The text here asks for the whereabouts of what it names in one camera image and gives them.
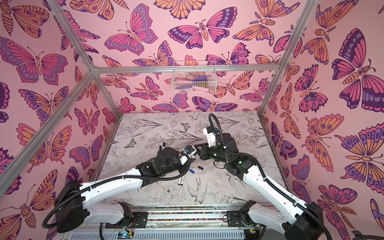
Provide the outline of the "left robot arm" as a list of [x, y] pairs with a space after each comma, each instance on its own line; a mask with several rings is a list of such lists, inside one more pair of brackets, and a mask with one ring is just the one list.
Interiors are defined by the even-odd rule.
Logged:
[[69, 181], [55, 200], [54, 209], [43, 220], [42, 227], [66, 233], [84, 224], [128, 224], [133, 214], [127, 203], [105, 205], [100, 202], [128, 190], [183, 177], [197, 152], [191, 145], [180, 152], [165, 147], [156, 157], [123, 174], [83, 184], [77, 180]]

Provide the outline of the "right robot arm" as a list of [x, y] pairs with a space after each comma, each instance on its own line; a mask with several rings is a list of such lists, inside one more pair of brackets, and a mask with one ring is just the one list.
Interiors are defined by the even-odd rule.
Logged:
[[253, 187], [276, 208], [264, 209], [260, 204], [248, 201], [242, 209], [247, 225], [264, 225], [281, 233], [287, 240], [318, 240], [321, 235], [332, 239], [320, 206], [308, 204], [280, 186], [264, 172], [255, 157], [239, 152], [230, 134], [210, 133], [207, 140], [207, 143], [195, 146], [201, 160], [224, 163], [230, 174]]

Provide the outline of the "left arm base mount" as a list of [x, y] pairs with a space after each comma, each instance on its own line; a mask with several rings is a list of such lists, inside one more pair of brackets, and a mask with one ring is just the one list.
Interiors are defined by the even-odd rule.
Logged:
[[123, 209], [123, 218], [115, 224], [106, 223], [106, 229], [144, 229], [148, 222], [148, 212], [132, 212], [130, 205], [124, 202], [119, 202]]

